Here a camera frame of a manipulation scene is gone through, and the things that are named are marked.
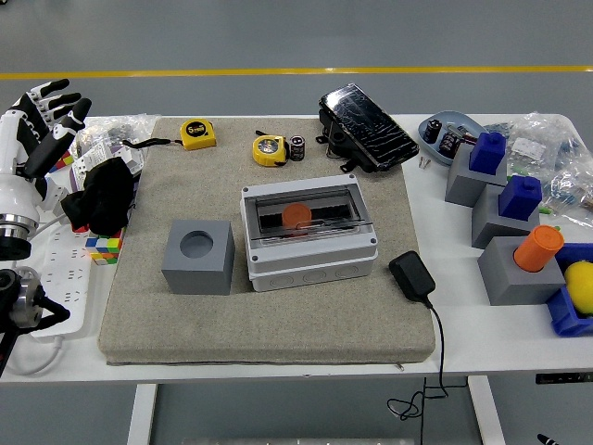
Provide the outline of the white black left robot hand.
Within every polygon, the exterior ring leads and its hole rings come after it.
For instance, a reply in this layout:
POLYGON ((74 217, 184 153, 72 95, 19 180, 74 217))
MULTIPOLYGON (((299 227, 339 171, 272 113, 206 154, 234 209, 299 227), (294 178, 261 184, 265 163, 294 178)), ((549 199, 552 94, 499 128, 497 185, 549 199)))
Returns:
POLYGON ((44 177, 84 128, 92 101, 67 93, 69 80, 43 83, 25 92, 1 116, 1 213, 38 217, 44 177))

